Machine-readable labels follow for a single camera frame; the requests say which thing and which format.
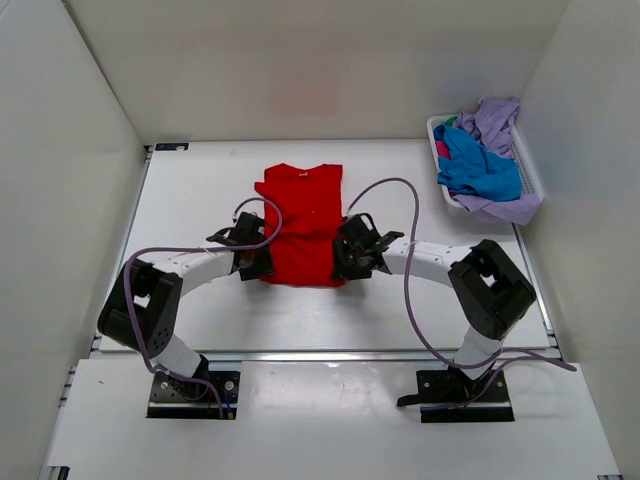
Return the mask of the red t shirt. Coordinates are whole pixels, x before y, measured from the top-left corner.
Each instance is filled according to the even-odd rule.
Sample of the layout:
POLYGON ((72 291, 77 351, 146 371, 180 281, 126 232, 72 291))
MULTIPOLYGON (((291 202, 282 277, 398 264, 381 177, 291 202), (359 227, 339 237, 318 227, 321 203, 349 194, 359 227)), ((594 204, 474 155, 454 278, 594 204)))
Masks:
POLYGON ((333 278, 333 241, 342 220, 343 167, 322 164, 300 169, 278 164, 264 170, 255 191, 265 206, 265 234, 280 231, 269 245, 274 272, 261 280, 294 287, 338 288, 333 278))

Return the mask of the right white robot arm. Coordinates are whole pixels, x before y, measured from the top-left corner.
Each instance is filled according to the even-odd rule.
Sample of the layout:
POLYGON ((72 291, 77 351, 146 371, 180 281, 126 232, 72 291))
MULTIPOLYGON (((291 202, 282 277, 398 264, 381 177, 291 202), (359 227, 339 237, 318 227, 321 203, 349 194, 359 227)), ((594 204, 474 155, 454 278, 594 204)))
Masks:
POLYGON ((493 240, 456 247, 417 241, 399 231, 382 235, 371 215, 362 213, 342 220, 332 249, 336 280, 369 279, 375 272, 403 278, 410 324, 430 352, 435 350, 420 330, 411 305, 410 279, 452 289, 469 328, 453 359, 434 356, 454 369, 448 387, 460 400, 471 400, 483 390, 483 375, 502 352, 505 338, 537 300, 528 278, 493 240))

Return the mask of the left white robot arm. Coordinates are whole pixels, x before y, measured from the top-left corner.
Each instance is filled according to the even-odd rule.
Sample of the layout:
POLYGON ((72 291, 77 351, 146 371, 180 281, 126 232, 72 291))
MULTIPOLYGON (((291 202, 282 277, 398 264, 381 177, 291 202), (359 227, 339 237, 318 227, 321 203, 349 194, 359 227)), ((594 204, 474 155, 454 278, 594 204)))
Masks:
POLYGON ((208 364, 175 334, 180 300, 219 278, 237 274, 248 281, 272 274, 266 229, 260 216, 242 212, 201 248, 173 249, 168 258, 155 262, 139 257, 127 261, 98 317, 98 331, 145 353, 151 366, 168 375, 185 397, 203 395, 210 379, 208 364))

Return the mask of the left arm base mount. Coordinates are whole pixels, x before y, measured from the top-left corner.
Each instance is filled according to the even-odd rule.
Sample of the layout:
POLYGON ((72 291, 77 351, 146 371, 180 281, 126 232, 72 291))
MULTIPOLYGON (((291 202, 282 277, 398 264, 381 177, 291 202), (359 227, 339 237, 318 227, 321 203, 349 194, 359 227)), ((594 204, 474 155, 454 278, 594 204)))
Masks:
POLYGON ((158 372, 154 375, 146 417, 150 419, 235 420, 241 381, 239 370, 208 366, 208 383, 183 382, 158 372))

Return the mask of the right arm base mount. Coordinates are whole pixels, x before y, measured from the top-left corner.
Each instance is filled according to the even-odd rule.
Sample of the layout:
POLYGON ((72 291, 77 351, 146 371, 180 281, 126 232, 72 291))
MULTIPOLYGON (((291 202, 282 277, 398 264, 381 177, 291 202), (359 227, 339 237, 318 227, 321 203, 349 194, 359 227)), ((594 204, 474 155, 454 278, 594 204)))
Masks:
POLYGON ((416 385, 417 391, 399 397, 396 407, 419 406, 423 424, 515 421, 505 375, 498 368, 475 380, 452 367, 418 370, 416 385))

